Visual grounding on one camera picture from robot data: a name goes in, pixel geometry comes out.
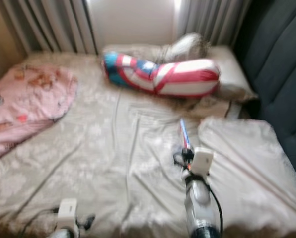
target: white pillow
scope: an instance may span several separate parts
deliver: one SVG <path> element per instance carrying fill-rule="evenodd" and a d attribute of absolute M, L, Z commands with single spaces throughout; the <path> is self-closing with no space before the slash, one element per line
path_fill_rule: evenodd
<path fill-rule="evenodd" d="M 173 63 L 195 60 L 205 57 L 210 43 L 199 33 L 182 36 L 171 45 L 125 44 L 105 46 L 102 55 L 107 52 L 119 52 L 154 63 Z"/>
<path fill-rule="evenodd" d="M 213 46 L 208 49 L 206 58 L 212 59 L 220 69 L 220 86 L 215 95 L 226 100 L 244 103 L 257 99 L 247 79 L 228 46 Z"/>

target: wrinkled sheet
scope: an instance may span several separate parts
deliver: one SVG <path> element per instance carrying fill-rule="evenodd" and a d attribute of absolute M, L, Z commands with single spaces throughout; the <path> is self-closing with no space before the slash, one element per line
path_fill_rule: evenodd
<path fill-rule="evenodd" d="M 209 182 L 222 205 L 224 237 L 296 238 L 296 175 L 267 123 L 210 118 L 198 129 L 200 115 L 213 113 L 206 105 L 220 116 L 209 98 L 188 110 L 190 101 L 115 87 L 94 56 L 28 61 L 70 68 L 79 89 L 65 117 L 0 159 L 0 238 L 16 237 L 37 212 L 69 197 L 78 199 L 81 221 L 96 214 L 82 237 L 188 237 L 185 185 L 171 156 L 182 116 L 191 143 L 215 150 Z M 40 215 L 28 234 L 45 237 L 55 219 Z"/>
<path fill-rule="evenodd" d="M 0 238 L 15 237 L 42 209 L 78 199 L 85 237 L 186 237 L 180 168 L 171 148 L 186 118 L 193 144 L 200 117 L 224 117 L 229 102 L 159 98 L 111 85 L 92 55 L 35 54 L 26 61 L 64 66 L 79 79 L 68 113 L 0 159 Z M 45 237 L 56 215 L 42 214 L 27 230 Z"/>
<path fill-rule="evenodd" d="M 224 237 L 296 238 L 296 174 L 265 121 L 207 118 L 200 144 L 215 151 L 209 183 Z"/>

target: striped pillow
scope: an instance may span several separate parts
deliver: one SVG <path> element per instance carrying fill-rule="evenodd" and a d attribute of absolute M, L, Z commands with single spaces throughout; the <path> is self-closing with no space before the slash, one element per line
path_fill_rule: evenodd
<path fill-rule="evenodd" d="M 210 59 L 155 64 L 108 52 L 103 65 L 111 82 L 157 95 L 201 98 L 219 84 L 219 69 Z"/>

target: pink floral blanket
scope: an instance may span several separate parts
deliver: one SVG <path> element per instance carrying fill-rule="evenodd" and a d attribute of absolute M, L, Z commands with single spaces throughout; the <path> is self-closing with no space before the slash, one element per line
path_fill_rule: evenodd
<path fill-rule="evenodd" d="M 0 80 L 0 157 L 50 127 L 72 104 L 77 79 L 50 65 L 18 65 Z"/>

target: dark blue headboard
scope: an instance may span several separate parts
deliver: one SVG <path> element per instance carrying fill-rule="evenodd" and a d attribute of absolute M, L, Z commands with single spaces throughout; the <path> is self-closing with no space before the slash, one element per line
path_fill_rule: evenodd
<path fill-rule="evenodd" d="M 296 171 L 296 0 L 253 0 L 234 51 L 260 96 L 251 115 L 274 127 Z"/>

